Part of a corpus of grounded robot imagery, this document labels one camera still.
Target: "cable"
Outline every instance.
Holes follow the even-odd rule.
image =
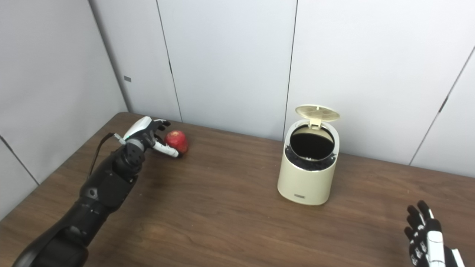
[[[87,179],[89,179],[89,177],[92,174],[92,170],[94,169],[94,164],[95,164],[95,161],[97,160],[97,156],[99,155],[99,151],[101,150],[102,144],[104,144],[104,142],[106,142],[107,139],[111,138],[112,136],[114,136],[114,133],[108,133],[99,142],[99,145],[97,146],[97,149],[95,150],[94,158],[92,159],[91,168],[89,168],[89,173],[87,175]]]

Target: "robotic arm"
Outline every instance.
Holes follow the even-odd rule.
[[[25,248],[13,266],[83,266],[88,256],[87,246],[135,185],[145,151],[151,148],[172,157],[181,156],[155,134],[156,130],[163,131],[169,125],[166,120],[144,117],[127,131],[124,139],[119,137],[122,146],[103,160],[94,172],[91,166],[89,177],[79,191],[79,199],[56,224]]]

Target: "cream trash can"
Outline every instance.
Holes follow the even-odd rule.
[[[321,205],[330,196],[340,148],[338,133],[325,122],[340,115],[318,105],[302,105],[295,111],[305,119],[292,124],[287,132],[277,188],[291,201]]]

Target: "trash can lid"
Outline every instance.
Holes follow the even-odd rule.
[[[295,109],[295,112],[306,119],[310,119],[309,126],[317,126],[318,130],[322,125],[322,121],[332,122],[340,118],[338,112],[321,105],[301,105]]]

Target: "wooden table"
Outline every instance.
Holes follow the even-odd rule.
[[[0,222],[0,266],[77,199],[99,140],[140,115],[120,113]],[[89,246],[86,266],[411,267],[406,207],[424,199],[444,239],[475,265],[475,180],[340,154],[328,202],[304,206],[277,191],[282,143],[190,124],[182,159],[148,151],[120,210]],[[104,144],[99,161],[118,147]]]

